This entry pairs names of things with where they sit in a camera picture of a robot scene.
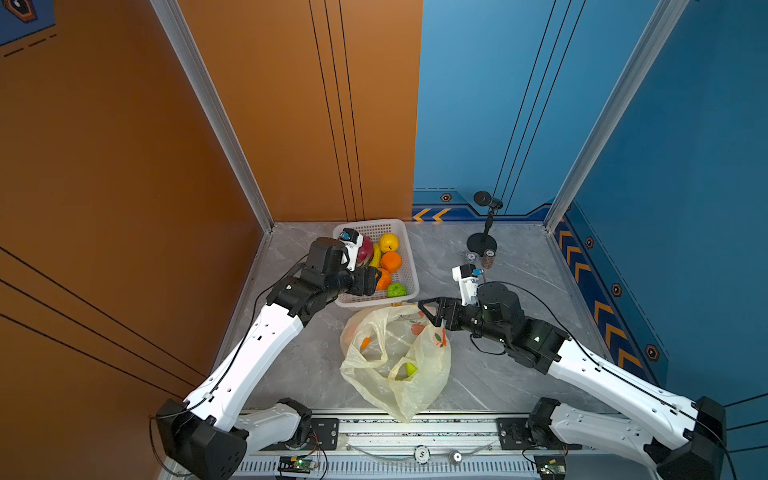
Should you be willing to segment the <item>orange fruit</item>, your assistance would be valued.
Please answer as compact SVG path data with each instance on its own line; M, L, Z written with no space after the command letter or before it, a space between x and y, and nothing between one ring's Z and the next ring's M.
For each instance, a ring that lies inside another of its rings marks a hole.
M378 268L380 273L379 280L376 285L377 291L386 291L392 283L391 273L383 268Z
M402 267L402 257L396 251L386 252L380 259L380 267L390 274L395 274Z

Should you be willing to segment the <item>yellow lemon fruit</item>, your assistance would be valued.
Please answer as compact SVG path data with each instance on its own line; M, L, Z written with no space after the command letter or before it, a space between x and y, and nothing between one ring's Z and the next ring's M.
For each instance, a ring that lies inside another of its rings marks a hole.
M386 233L380 237L378 246L383 254L396 252L400 247L400 240L395 234Z

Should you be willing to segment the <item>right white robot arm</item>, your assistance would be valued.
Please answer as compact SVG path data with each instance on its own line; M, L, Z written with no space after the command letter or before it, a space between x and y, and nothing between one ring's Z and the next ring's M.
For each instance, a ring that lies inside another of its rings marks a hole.
M721 404L674 394L600 357L559 321L527 315L507 283L483 283L466 299L436 297L418 307L434 326L492 340L519 365L568 383L614 411L598 414L542 398L526 422L533 446L595 447L644 465L661 479L718 479L732 464Z

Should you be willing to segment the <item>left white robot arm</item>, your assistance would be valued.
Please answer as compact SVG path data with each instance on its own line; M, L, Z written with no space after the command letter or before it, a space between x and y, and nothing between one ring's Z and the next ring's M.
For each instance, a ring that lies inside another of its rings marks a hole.
M336 238L314 240L265 292L244 337L214 372L183 402L167 401L149 420L181 478L228 479L244 458L266 447L306 445L312 412L284 398L252 414L242 412L254 388L281 351L315 314L341 294L370 296L380 272L358 260L363 234L345 229Z

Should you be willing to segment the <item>pink dragon fruit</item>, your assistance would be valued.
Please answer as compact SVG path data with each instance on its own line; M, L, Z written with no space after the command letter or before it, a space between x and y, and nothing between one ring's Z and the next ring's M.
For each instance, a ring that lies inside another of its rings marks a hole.
M375 248L373 241L366 235L362 237L362 245L358 249L357 267L368 266L374 256Z

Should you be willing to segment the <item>yellow banana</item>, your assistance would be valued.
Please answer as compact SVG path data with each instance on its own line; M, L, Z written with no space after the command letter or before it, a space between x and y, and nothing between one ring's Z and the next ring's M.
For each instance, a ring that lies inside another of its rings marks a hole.
M373 246L373 255L371 257L370 266L379 268L382 257L382 251L378 243Z

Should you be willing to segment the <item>translucent printed plastic bag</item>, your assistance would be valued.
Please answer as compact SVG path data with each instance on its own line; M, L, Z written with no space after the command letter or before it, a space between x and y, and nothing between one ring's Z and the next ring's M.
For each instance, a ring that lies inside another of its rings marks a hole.
M452 348L446 330L413 303L358 311L347 321L340 345L343 379L398 422L426 411L449 379ZM409 378L407 362L418 367Z

